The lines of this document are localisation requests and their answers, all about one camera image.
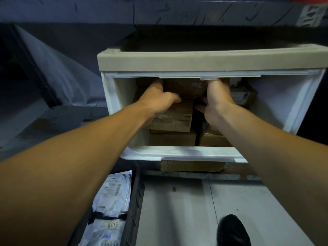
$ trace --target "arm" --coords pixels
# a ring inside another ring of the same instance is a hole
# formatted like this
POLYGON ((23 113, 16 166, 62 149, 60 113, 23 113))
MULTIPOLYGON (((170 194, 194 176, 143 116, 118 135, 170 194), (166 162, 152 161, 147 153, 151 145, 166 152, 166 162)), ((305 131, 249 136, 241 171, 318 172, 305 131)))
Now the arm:
POLYGON ((66 245, 133 135, 180 101, 156 81, 119 112, 1 162, 1 244, 66 245))
POLYGON ((317 246, 327 245, 328 146, 291 135, 236 105, 229 85, 209 82, 196 107, 245 157, 317 246))

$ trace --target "right arm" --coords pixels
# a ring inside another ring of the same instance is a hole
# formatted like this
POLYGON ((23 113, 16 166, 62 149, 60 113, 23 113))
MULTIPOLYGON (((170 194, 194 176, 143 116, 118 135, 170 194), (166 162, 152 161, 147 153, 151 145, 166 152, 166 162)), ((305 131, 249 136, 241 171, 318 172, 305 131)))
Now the right arm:
POLYGON ((208 84, 197 106, 252 165, 261 180, 316 246, 328 241, 328 146, 291 135, 236 105, 229 85, 208 84))

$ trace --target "black shoe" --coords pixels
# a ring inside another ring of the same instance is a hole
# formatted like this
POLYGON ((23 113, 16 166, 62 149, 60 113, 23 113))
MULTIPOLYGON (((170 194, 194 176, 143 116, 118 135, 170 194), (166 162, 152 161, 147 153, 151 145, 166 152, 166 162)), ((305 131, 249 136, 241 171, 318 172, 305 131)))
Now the black shoe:
POLYGON ((245 227, 233 214, 225 216, 219 222, 216 241, 218 246, 251 246, 245 227))

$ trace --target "black plastic crate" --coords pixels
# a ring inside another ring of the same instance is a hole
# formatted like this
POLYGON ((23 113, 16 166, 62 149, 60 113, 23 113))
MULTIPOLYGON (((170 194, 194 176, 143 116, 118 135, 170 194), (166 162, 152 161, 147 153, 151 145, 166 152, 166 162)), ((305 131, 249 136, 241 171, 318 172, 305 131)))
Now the black plastic crate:
MULTIPOLYGON (((140 166, 138 166, 135 161, 129 161, 128 164, 126 164, 125 162, 124 165, 125 165, 124 169, 114 167, 110 173, 114 174, 114 173, 120 173, 120 172, 132 170, 130 204, 129 204, 128 213, 126 215, 125 226, 124 226, 120 246, 134 246, 137 240, 142 200, 145 192, 145 185, 142 180, 140 166)), ((92 205, 91 205, 87 210, 87 212, 82 217, 80 223, 75 228, 67 246, 77 246, 82 239, 85 227, 88 225, 88 223, 93 223, 93 220, 95 218, 103 219, 102 217, 99 217, 99 215, 92 212, 92 205)))

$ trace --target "left hand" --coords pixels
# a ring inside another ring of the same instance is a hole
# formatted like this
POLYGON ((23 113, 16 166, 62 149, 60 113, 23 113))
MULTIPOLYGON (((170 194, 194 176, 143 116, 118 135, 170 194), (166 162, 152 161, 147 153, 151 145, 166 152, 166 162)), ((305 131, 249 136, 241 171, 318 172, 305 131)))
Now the left hand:
POLYGON ((138 103, 149 109, 152 118, 167 111, 173 103, 180 102, 178 94, 163 91, 163 81, 160 78, 157 78, 138 100, 138 103))

